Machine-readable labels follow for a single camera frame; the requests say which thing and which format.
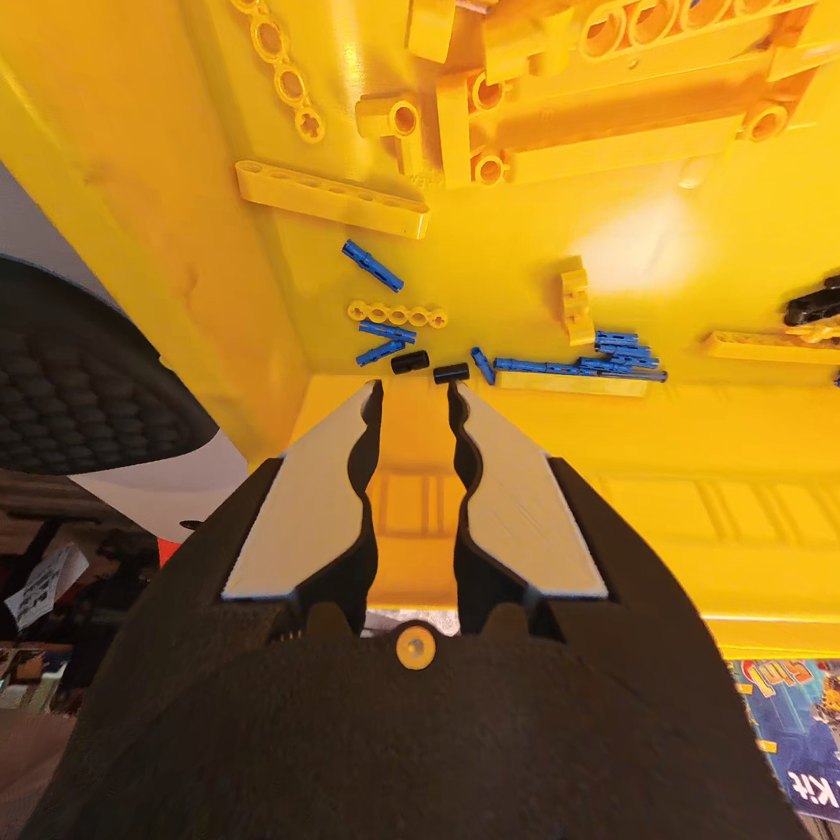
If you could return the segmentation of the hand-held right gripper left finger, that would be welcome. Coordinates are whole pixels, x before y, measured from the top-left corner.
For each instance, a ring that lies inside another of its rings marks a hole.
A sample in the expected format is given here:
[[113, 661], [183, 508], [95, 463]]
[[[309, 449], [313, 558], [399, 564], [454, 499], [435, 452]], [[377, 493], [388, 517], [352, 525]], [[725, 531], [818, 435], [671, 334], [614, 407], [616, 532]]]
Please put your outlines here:
[[384, 389], [368, 381], [302, 435], [277, 471], [222, 590], [226, 602], [321, 602], [365, 617], [378, 551], [367, 488], [378, 464]]

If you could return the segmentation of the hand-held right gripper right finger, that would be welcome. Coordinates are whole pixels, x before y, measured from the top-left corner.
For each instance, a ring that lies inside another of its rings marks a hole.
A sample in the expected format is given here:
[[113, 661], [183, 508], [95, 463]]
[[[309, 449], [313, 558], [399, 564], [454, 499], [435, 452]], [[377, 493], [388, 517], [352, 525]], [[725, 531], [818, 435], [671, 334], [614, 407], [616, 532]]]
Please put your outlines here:
[[464, 383], [448, 386], [458, 510], [454, 571], [459, 617], [500, 604], [532, 613], [543, 601], [605, 601], [609, 590], [551, 457]]

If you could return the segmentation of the yellow bin with bricks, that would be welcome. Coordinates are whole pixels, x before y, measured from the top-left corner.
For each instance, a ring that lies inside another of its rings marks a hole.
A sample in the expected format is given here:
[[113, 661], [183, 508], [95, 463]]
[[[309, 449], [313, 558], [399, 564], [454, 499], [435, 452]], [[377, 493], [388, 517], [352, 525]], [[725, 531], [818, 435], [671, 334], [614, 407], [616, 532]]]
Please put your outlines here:
[[[371, 603], [455, 606], [445, 388], [305, 370], [236, 174], [206, 2], [2, 2], [2, 162], [253, 465], [385, 385]], [[638, 334], [656, 358], [654, 345]], [[838, 657], [838, 402], [736, 384], [469, 386], [666, 561], [729, 658]]]

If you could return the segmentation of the pile of toy bricks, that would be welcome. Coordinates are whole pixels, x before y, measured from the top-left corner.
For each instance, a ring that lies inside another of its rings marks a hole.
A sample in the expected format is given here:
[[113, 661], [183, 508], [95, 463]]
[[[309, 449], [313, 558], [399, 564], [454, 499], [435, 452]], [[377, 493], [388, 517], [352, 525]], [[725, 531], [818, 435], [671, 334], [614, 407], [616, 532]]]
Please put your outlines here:
[[353, 298], [435, 363], [642, 333], [670, 384], [838, 402], [784, 323], [838, 263], [838, 2], [206, 2], [235, 170], [310, 375]]

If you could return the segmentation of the black wrist rest pad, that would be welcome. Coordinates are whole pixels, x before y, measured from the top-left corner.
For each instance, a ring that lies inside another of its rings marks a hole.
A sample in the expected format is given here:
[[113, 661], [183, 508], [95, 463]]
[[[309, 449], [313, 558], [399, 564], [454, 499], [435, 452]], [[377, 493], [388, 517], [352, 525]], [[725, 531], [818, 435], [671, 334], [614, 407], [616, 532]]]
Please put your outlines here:
[[218, 430], [120, 311], [2, 257], [2, 469], [71, 476], [143, 465], [190, 454]]

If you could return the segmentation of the printed toy box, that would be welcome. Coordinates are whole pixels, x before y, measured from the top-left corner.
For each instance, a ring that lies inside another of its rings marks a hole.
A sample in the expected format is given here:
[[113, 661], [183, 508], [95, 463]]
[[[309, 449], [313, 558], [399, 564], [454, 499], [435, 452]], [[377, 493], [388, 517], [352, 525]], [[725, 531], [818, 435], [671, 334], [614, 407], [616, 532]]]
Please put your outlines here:
[[802, 816], [839, 820], [838, 659], [728, 661], [759, 750]]

